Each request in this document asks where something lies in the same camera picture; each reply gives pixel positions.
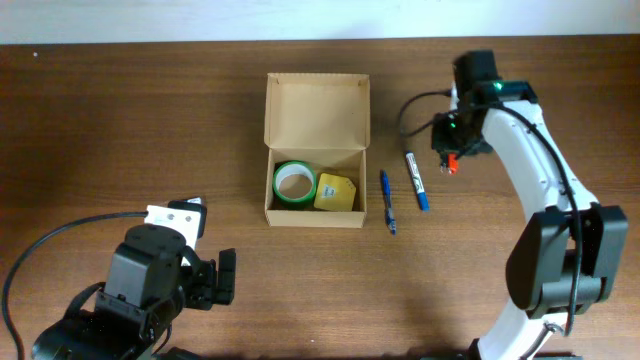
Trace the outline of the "orange grey stapler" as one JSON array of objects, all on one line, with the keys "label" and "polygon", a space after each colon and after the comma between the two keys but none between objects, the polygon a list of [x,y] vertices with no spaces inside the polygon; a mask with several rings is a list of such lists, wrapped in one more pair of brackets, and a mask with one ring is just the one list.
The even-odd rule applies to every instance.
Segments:
[{"label": "orange grey stapler", "polygon": [[456,153],[443,153],[440,155],[440,169],[443,173],[455,175],[458,172],[458,156]]}]

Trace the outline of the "green tape roll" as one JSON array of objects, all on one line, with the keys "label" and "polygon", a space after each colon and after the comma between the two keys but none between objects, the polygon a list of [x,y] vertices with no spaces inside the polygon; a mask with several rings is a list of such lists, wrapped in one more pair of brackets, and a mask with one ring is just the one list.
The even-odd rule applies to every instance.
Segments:
[{"label": "green tape roll", "polygon": [[301,210],[314,201],[316,173],[306,162],[285,162],[275,170],[272,187],[276,198],[285,208]]}]

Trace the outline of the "yellow spiral notepad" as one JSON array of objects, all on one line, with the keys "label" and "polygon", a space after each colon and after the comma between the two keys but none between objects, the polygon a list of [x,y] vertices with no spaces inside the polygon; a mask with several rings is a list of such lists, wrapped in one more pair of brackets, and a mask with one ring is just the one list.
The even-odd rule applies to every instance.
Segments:
[{"label": "yellow spiral notepad", "polygon": [[347,177],[322,173],[314,200],[316,209],[349,212],[353,209],[357,188]]}]

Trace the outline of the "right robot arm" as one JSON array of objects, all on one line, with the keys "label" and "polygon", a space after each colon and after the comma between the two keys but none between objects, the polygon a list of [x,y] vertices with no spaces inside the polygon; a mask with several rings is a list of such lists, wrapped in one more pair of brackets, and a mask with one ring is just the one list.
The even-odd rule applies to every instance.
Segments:
[{"label": "right robot arm", "polygon": [[628,233],[618,206],[603,206],[555,144],[537,95],[506,81],[490,50],[453,62],[451,108],[435,117],[432,148],[455,173],[463,157],[495,152],[519,197],[526,226],[505,265],[509,298],[469,359],[532,359],[554,334],[614,288]]}]

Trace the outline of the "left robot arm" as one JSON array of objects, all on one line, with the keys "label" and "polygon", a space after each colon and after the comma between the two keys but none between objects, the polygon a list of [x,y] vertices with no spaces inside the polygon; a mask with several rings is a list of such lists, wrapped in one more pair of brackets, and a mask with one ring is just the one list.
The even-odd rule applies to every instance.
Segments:
[{"label": "left robot arm", "polygon": [[228,306],[236,252],[216,260],[196,252],[207,208],[202,198],[150,205],[116,248],[103,283],[76,295],[61,320],[35,341],[35,359],[150,359],[185,309]]}]

